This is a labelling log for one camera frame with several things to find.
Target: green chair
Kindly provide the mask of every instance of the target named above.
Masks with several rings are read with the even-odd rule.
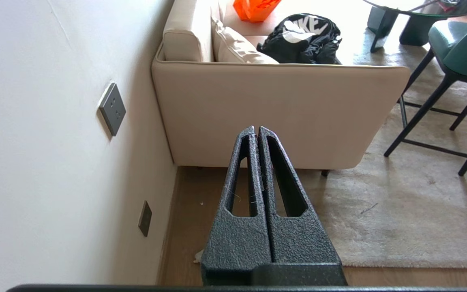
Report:
[[[417,79],[421,72],[426,68],[430,61],[435,57],[443,69],[445,76],[443,81],[437,87],[437,89],[432,93],[430,98],[424,103],[424,105],[415,105],[413,103],[408,103],[403,100],[401,96],[399,102],[401,106],[401,114],[403,119],[403,131],[397,136],[388,150],[385,152],[385,157],[391,155],[394,149],[401,143],[405,142],[408,144],[413,144],[417,146],[422,146],[425,148],[430,148],[437,151],[442,151],[452,155],[458,155],[461,157],[467,158],[467,153],[457,152],[442,148],[439,146],[433,146],[430,144],[424,144],[421,142],[413,141],[406,139],[406,136],[412,129],[417,125],[417,123],[423,118],[423,116],[430,110],[441,112],[445,114],[455,115],[458,118],[450,127],[450,130],[455,130],[455,128],[462,122],[462,120],[467,116],[467,106],[463,109],[461,113],[445,111],[443,109],[432,108],[433,105],[439,100],[441,95],[452,85],[455,81],[467,82],[467,23],[465,22],[436,22],[430,32],[428,33],[428,39],[430,42],[430,50],[424,56],[423,60],[414,70],[410,76],[410,80],[407,83],[405,91],[412,85],[412,83]],[[406,112],[405,105],[414,105],[420,107],[419,111],[415,114],[410,122],[406,121]],[[467,160],[459,170],[459,175],[463,176],[467,171]]]

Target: table top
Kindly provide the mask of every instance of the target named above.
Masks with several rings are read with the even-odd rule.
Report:
[[[467,0],[363,0],[382,9],[392,9],[401,14],[432,17],[457,17],[467,15]]]

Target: dark table leg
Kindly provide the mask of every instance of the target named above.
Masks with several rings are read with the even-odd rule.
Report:
[[[376,35],[372,42],[371,52],[376,52],[383,47],[390,30],[394,26],[397,15],[398,13],[392,10],[372,7],[367,20],[368,29]]]
[[[422,46],[428,44],[428,31],[439,20],[446,18],[430,17],[424,15],[412,15],[405,29],[401,33],[399,42],[402,45]]]

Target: chair seat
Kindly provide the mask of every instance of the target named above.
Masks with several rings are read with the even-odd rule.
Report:
[[[434,54],[442,60],[466,33],[467,22],[438,21],[430,28],[428,40]]]

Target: black nike bag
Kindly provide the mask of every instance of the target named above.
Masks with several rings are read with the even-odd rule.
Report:
[[[293,14],[282,20],[257,50],[279,63],[339,64],[340,33],[328,18]]]

